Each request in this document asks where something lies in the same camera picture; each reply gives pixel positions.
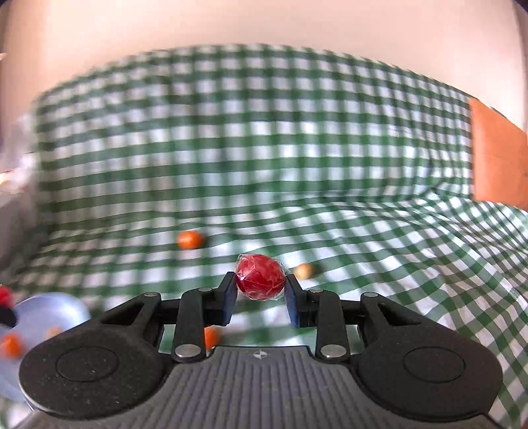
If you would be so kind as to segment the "orange fruit on plate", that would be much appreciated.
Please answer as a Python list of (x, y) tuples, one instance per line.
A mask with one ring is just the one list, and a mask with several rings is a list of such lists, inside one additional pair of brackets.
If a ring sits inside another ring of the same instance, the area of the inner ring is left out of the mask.
[(14, 333), (6, 333), (0, 342), (1, 355), (7, 359), (17, 359), (23, 354), (23, 344), (20, 336)]

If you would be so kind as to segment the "light blue plate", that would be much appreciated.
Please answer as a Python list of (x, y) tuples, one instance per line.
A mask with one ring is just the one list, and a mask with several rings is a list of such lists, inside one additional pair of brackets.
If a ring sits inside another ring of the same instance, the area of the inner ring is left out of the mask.
[(16, 332), (23, 344), (23, 354), (17, 359), (1, 355), (1, 395), (8, 400), (23, 402), (19, 369), (25, 355), (53, 335), (65, 332), (89, 320), (85, 304), (71, 295), (50, 292), (24, 299), (11, 308), (1, 307), (1, 338)]

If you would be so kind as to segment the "green white checkered cloth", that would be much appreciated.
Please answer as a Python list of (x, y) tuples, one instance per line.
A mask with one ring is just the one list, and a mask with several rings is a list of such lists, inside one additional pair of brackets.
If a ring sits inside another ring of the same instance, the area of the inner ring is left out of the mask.
[[(1, 282), (100, 314), (218, 285), (241, 254), (316, 265), (308, 288), (374, 290), (499, 360), (491, 414), (527, 419), (527, 213), (474, 199), (469, 96), (309, 48), (140, 53), (40, 95), (14, 130), (22, 186)], [(202, 247), (180, 249), (182, 231)]]

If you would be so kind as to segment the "large orange fruit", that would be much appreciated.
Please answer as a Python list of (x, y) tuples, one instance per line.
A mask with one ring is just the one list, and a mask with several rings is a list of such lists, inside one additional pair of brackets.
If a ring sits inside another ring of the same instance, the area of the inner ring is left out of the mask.
[(204, 329), (206, 351), (212, 351), (221, 342), (220, 333), (217, 326), (208, 326)]

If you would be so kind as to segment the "small beige round fruit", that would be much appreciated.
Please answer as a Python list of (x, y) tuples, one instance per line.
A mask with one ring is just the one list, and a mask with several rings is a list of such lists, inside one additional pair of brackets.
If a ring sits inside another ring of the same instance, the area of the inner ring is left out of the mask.
[(313, 264), (300, 264), (296, 268), (294, 268), (294, 276), (299, 281), (309, 280), (314, 277), (316, 274), (317, 267)]

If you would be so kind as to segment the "plastic-wrapped red fruit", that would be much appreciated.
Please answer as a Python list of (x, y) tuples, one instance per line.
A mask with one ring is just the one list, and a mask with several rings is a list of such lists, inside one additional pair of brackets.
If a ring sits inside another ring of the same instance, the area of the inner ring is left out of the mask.
[(248, 299), (276, 299), (284, 290), (286, 270), (269, 256), (240, 255), (236, 262), (235, 274), (238, 289)]

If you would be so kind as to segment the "orange sofa cushion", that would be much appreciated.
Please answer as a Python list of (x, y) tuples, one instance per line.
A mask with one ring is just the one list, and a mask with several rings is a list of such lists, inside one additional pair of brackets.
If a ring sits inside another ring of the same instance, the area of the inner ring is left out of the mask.
[(527, 135), (470, 98), (474, 199), (527, 208)]

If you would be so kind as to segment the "small orange tangerine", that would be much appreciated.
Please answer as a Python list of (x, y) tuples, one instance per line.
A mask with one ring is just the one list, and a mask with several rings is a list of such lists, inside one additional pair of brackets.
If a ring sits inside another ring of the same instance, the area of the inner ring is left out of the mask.
[(201, 248), (205, 243), (205, 238), (199, 231), (182, 231), (178, 234), (176, 243), (180, 249), (193, 250)]

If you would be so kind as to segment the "small red fruit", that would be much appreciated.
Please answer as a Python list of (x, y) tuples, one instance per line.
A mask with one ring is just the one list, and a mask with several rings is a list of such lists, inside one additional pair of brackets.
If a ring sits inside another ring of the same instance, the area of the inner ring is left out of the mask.
[(13, 293), (5, 285), (0, 285), (0, 306), (2, 308), (11, 308), (14, 304)]

